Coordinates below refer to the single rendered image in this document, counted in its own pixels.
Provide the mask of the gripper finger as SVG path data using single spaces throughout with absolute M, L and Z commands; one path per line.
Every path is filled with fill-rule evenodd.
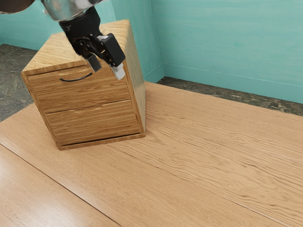
M 104 60 L 112 69 L 117 80 L 125 76 L 123 61 L 125 54 L 112 33 L 107 35 L 91 35 L 89 51 Z
M 96 49 L 88 39 L 80 39 L 80 55 L 88 62 L 94 72 L 99 71 L 102 67 L 96 57 Z

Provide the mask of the wooden drawer cabinet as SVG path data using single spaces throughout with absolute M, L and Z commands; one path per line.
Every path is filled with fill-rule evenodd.
M 102 24 L 100 31 L 114 34 L 126 56 L 122 79 L 104 60 L 94 72 L 64 33 L 51 35 L 21 72 L 60 150 L 145 136 L 146 90 L 131 23 Z

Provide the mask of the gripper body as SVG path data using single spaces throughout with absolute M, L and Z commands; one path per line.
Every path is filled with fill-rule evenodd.
M 60 21 L 59 25 L 78 55 L 86 55 L 80 45 L 81 40 L 89 40 L 91 37 L 101 35 L 99 30 L 100 17 L 95 7 L 89 8 L 74 19 Z

